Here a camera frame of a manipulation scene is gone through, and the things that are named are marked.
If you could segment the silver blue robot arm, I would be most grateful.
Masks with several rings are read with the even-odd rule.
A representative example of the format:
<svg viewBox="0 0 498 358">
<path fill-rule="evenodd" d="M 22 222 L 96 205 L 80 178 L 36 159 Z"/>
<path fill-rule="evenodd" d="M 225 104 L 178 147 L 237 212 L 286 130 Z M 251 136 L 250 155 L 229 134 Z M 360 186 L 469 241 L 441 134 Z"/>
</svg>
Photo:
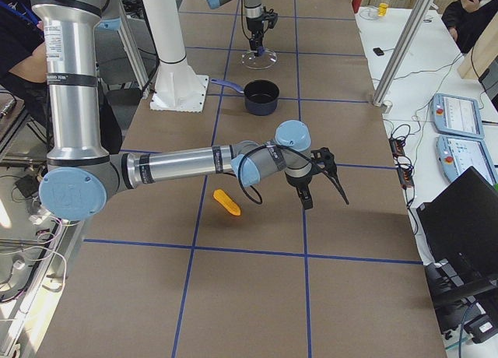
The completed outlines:
<svg viewBox="0 0 498 358">
<path fill-rule="evenodd" d="M 284 172 L 305 209 L 317 168 L 310 158 L 307 126 L 283 122 L 264 144 L 142 154 L 111 155 L 100 140 L 94 31 L 119 17 L 120 0 L 30 0 L 44 24 L 47 84 L 54 145 L 40 183 L 43 206 L 62 219 L 84 220 L 118 192 L 142 184 L 234 172 L 241 186 Z"/>
<path fill-rule="evenodd" d="M 206 0 L 210 9 L 217 9 L 232 0 Z M 242 0 L 247 29 L 251 32 L 249 37 L 250 51 L 260 57 L 265 48 L 263 45 L 265 29 L 265 7 L 262 0 Z"/>
</svg>

